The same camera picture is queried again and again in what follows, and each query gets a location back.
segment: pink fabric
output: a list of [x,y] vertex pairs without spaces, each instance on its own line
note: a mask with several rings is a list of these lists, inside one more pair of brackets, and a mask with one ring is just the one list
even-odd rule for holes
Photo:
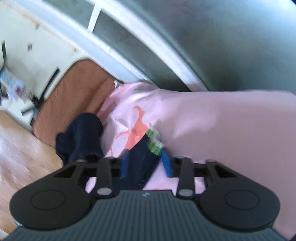
[[[280,91],[180,93],[147,83],[123,85],[104,102],[102,149],[118,156],[149,125],[174,156],[215,159],[274,191],[281,211],[274,228],[296,232],[296,96]],[[145,189],[176,190],[160,164]],[[92,188],[94,180],[88,183]],[[196,179],[196,191],[204,190]]]

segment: ribbed gray panel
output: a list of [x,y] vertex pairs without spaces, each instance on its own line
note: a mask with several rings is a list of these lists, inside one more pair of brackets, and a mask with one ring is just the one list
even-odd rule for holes
[[5,241],[284,241],[273,229],[235,233],[205,219],[191,201],[171,191],[121,191],[97,201],[76,224],[55,231],[18,228]]

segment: metal screw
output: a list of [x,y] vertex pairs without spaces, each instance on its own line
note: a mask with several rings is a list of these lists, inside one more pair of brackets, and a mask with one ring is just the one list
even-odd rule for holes
[[101,196],[108,196],[112,193],[112,190],[110,188],[99,188],[96,192]]
[[190,197],[193,195],[193,191],[190,189],[181,189],[179,192],[179,195],[182,197]]

